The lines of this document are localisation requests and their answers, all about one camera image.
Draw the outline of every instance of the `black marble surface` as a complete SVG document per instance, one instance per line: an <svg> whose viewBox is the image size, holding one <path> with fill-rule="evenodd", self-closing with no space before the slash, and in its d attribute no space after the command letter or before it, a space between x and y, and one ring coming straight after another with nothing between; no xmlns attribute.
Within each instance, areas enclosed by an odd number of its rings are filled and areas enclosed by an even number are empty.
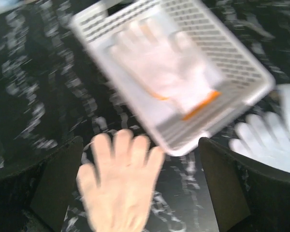
<svg viewBox="0 0 290 232"><path fill-rule="evenodd" d="M130 128L144 133L133 114L83 51L68 27L93 0L38 0L0 15L0 167L38 156L80 135ZM290 83L290 0L204 0L273 74ZM266 97L249 112L279 112ZM214 136L228 145L234 123ZM92 160L89 149L83 162ZM75 188L63 232L89 232ZM146 226L150 232L218 232L198 149L167 157Z"/></svg>

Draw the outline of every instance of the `plastic basket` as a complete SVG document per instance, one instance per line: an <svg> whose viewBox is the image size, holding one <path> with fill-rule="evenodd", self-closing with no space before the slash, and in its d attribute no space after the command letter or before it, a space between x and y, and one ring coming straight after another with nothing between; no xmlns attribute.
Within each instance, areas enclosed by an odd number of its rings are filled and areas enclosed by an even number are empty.
<svg viewBox="0 0 290 232"><path fill-rule="evenodd" d="M108 16L119 2L98 2L76 14L71 27L89 55L136 114L153 139L171 156L182 156L211 137L268 94L272 75L201 2L195 0L138 0ZM134 19L154 16L169 33L185 31L224 79L215 101L188 121L166 103L148 96L129 75L110 64L103 47L111 35Z"/></svg>

